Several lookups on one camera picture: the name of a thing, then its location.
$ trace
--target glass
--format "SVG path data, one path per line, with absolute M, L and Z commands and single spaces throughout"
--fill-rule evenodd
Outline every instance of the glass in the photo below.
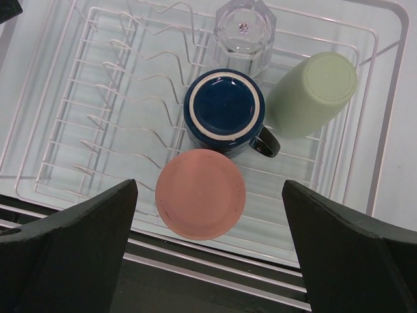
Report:
M 262 0 L 232 0 L 216 12 L 207 48 L 209 69 L 230 68 L 258 84 L 272 57 L 276 17 Z

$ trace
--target wire dish rack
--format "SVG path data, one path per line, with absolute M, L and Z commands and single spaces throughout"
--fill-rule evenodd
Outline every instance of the wire dish rack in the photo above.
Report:
M 134 178 L 139 199 L 133 227 L 178 238 L 158 215 L 154 189 L 162 168 L 192 148 L 182 101 L 188 86 L 207 70 L 205 52 L 214 12 L 226 1 L 211 3 L 210 10 L 204 2 L 51 1 L 0 159 L 1 167 L 29 82 L 38 75 L 37 64 L 49 60 L 47 71 L 39 74 L 44 80 L 37 84 L 43 87 L 33 97 L 39 101 L 32 109 L 27 149 L 16 178 L 18 197 L 64 209 Z M 318 133 L 297 140 L 280 138 L 282 150 L 276 158 L 250 149 L 234 158 L 246 182 L 244 214 L 231 231 L 199 244 L 298 267 L 281 199 L 285 180 L 344 200 L 375 63 L 388 60 L 392 68 L 392 76 L 384 78 L 388 87 L 381 92 L 385 110 L 405 37 L 390 10 L 334 2 L 341 3 L 336 17 L 268 5 L 278 22 L 272 62 L 261 89 L 266 96 L 303 59 L 334 51 L 356 67 L 359 84 L 354 98 Z M 374 29 L 343 19 L 358 8 L 385 14 L 397 31 L 380 38 Z M 58 19 L 65 22 L 50 38 L 50 27 Z

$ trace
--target green cup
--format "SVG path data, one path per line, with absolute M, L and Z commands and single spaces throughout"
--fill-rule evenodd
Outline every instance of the green cup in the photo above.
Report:
M 307 136 L 350 101 L 358 77 L 352 63 L 334 52 L 314 55 L 288 72 L 266 99 L 266 117 L 282 137 Z

